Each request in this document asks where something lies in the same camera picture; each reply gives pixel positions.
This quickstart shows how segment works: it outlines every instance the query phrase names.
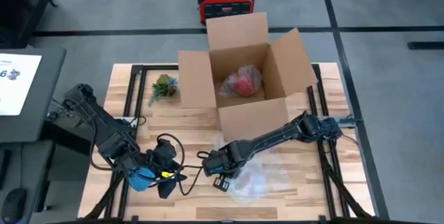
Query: plastic bag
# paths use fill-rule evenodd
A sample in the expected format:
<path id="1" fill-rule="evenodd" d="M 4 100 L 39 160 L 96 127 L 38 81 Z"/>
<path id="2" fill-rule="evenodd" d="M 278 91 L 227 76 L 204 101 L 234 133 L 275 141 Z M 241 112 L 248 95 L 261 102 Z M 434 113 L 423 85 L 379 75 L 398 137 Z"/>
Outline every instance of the plastic bag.
<path id="1" fill-rule="evenodd" d="M 230 74 L 222 84 L 219 95 L 229 98 L 235 96 L 252 96 L 262 85 L 262 75 L 254 65 L 239 68 Z"/>
<path id="2" fill-rule="evenodd" d="M 226 144 L 223 138 L 218 138 L 214 147 L 219 149 Z M 289 172 L 282 165 L 279 153 L 271 150 L 256 154 L 241 168 L 237 178 L 227 181 L 230 183 L 228 195 L 240 205 L 291 189 Z"/>

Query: butcher block tabletop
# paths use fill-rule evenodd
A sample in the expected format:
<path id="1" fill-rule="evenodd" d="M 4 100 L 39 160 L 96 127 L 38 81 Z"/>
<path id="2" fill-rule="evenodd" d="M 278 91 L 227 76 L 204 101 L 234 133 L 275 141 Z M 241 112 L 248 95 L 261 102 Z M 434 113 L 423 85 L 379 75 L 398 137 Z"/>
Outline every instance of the butcher block tabletop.
<path id="1" fill-rule="evenodd" d="M 104 108 L 114 117 L 121 117 L 123 114 L 132 65 L 115 64 L 113 67 Z M 319 66 L 330 115 L 348 116 L 347 99 L 337 64 L 319 63 Z M 137 131 L 137 143 L 141 150 L 155 148 L 159 134 L 171 133 L 185 147 L 185 164 L 200 166 L 201 159 L 196 157 L 196 153 L 200 150 L 210 151 L 223 143 L 217 109 L 182 109 L 180 88 L 171 98 L 163 98 L 149 107 L 148 101 L 153 91 L 151 85 L 161 74 L 178 78 L 178 70 L 148 70 L 141 108 L 141 115 L 146 117 L 146 123 Z M 132 113 L 138 87 L 139 77 L 136 77 L 130 111 Z M 313 88 L 318 112 L 322 112 L 317 88 Z M 290 119 L 309 110 L 307 93 L 296 93 L 288 97 L 287 108 Z M 338 139 L 336 146 L 344 184 L 357 202 L 368 213 L 374 214 L 359 147 L 353 140 L 356 139 L 355 130 L 343 128 L 343 132 L 352 138 L 342 137 Z M 182 154 L 177 145 L 176 150 L 176 160 L 179 160 Z M 98 165 L 106 165 L 97 151 L 93 157 Z M 252 165 L 245 169 L 249 173 L 257 173 L 251 173 L 246 178 L 255 180 L 254 183 L 266 182 L 262 186 L 256 186 L 257 193 L 250 194 L 250 197 L 240 197 L 233 192 L 224 193 L 212 186 L 215 176 L 207 178 L 201 173 L 188 196 L 182 196 L 178 187 L 166 200 L 158 197 L 157 189 L 136 192 L 129 188 L 124 219 L 130 220 L 132 216 L 138 216 L 141 221 L 315 221 L 320 215 L 329 218 L 315 143 L 288 141 L 257 155 L 250 162 Z M 196 177 L 197 169 L 185 169 L 183 173 L 189 177 L 183 183 L 184 190 L 187 191 Z M 78 211 L 79 217 L 88 214 L 100 200 L 108 188 L 110 178 L 109 171 L 89 168 Z M 332 188 L 336 212 L 340 216 L 341 206 L 334 184 Z M 114 197 L 112 216 L 117 216 L 119 197 L 120 189 Z"/>

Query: yellow tag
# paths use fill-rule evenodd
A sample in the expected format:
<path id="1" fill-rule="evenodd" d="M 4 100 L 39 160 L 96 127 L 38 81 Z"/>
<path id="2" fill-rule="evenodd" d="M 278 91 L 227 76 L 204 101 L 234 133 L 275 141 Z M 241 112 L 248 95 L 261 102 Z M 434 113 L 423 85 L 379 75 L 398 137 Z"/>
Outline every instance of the yellow tag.
<path id="1" fill-rule="evenodd" d="M 168 177 L 170 177 L 170 176 L 172 176 L 172 175 L 174 175 L 174 173 L 170 173 L 170 172 L 166 172 L 166 171 L 163 171 L 163 172 L 162 172 L 162 177 L 163 177 L 163 178 L 168 178 Z"/>

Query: cardboard box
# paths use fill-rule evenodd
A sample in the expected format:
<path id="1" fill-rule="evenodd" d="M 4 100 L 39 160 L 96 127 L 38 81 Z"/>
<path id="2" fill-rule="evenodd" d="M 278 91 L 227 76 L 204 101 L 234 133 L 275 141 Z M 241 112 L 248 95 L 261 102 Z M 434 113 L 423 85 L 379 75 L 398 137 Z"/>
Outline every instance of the cardboard box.
<path id="1" fill-rule="evenodd" d="M 217 107 L 227 141 L 250 139 L 284 125 L 285 98 L 316 83 L 297 29 L 268 43 L 266 13 L 207 20 L 210 51 L 179 52 L 182 107 Z M 248 98 L 223 98 L 219 88 L 238 68 L 253 64 L 262 88 Z"/>

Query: small green plant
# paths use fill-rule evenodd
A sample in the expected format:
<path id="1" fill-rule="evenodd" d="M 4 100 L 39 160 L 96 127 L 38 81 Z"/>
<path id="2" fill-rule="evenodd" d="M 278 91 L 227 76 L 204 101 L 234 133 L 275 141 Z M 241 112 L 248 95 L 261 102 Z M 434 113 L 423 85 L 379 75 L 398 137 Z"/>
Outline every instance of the small green plant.
<path id="1" fill-rule="evenodd" d="M 166 74 L 162 74 L 152 87 L 153 94 L 148 102 L 149 107 L 163 96 L 173 96 L 178 88 L 178 81 Z"/>

